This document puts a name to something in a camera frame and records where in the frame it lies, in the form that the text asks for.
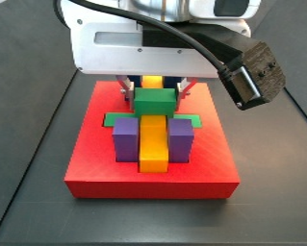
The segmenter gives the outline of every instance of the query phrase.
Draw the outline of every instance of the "toy blocks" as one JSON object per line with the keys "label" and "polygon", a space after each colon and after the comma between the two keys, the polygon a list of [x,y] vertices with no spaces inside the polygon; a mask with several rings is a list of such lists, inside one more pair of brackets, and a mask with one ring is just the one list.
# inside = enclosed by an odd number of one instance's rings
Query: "toy blocks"
{"label": "toy blocks", "polygon": [[190,119],[169,119],[170,162],[189,162],[194,131]]}
{"label": "toy blocks", "polygon": [[99,82],[70,161],[65,182],[78,198],[225,199],[240,185],[210,90],[197,84],[180,114],[198,114],[202,128],[186,164],[170,163],[168,173],[141,173],[138,162],[117,162],[114,129],[103,126],[106,112],[131,113],[119,84]]}
{"label": "toy blocks", "polygon": [[173,88],[136,88],[136,114],[174,116],[177,95]]}
{"label": "toy blocks", "polygon": [[166,173],[169,144],[166,116],[144,115],[141,120],[140,172]]}
{"label": "toy blocks", "polygon": [[113,136],[115,142],[118,162],[138,161],[138,118],[118,118]]}

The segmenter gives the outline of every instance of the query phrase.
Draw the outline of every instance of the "black table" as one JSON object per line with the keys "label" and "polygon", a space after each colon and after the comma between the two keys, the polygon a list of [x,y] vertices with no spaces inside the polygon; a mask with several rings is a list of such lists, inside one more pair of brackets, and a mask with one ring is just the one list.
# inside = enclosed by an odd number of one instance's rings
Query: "black table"
{"label": "black table", "polygon": [[73,197],[63,176],[95,79],[79,73],[71,85],[0,227],[0,245],[307,243],[307,122],[285,92],[240,111],[222,84],[209,83],[242,178],[230,199]]}

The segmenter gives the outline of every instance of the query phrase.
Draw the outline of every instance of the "wire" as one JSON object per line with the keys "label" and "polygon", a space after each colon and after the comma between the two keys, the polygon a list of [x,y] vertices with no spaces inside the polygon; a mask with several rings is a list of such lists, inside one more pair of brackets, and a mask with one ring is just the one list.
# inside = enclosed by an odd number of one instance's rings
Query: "wire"
{"label": "wire", "polygon": [[145,22],[156,26],[158,29],[164,30],[165,32],[173,34],[176,37],[181,38],[189,44],[189,46],[194,48],[201,53],[201,55],[210,61],[212,65],[218,69],[222,79],[228,79],[228,80],[230,79],[232,75],[230,75],[229,68],[221,63],[221,61],[210,52],[210,50],[208,50],[208,48],[193,37],[186,35],[184,32],[181,32],[177,28],[172,27],[165,22],[153,19],[137,12],[129,12],[117,8],[111,8],[105,5],[94,4],[91,2],[87,2],[86,0],[70,0],[70,1],[94,11],[105,12]]}
{"label": "wire", "polygon": [[58,17],[61,23],[62,23],[67,28],[70,28],[70,27],[67,26],[67,24],[66,24],[66,20],[65,20],[65,18],[63,18],[63,15],[62,15],[61,12],[59,12],[58,3],[59,3],[59,0],[54,0],[54,1],[53,1],[53,6],[54,6],[55,16]]}

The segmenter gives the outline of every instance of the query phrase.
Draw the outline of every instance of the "purple block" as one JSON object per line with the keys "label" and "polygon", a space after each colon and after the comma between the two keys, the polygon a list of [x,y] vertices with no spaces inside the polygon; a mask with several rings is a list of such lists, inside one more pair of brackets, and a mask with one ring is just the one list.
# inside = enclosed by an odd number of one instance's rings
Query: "purple block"
{"label": "purple block", "polygon": [[140,121],[138,118],[118,118],[114,128],[114,142],[119,162],[138,161]]}
{"label": "purple block", "polygon": [[189,162],[194,130],[190,119],[169,119],[169,161]]}

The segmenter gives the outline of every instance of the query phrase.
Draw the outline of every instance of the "yellow block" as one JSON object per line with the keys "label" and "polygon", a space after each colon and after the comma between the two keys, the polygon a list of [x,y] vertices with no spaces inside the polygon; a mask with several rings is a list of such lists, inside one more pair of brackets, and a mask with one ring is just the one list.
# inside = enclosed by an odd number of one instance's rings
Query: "yellow block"
{"label": "yellow block", "polygon": [[142,115],[141,129],[162,128],[168,131],[166,115]]}
{"label": "yellow block", "polygon": [[142,88],[164,88],[162,76],[144,76]]}
{"label": "yellow block", "polygon": [[166,117],[164,115],[144,115],[141,121],[140,171],[141,173],[166,173],[168,170],[169,144]]}

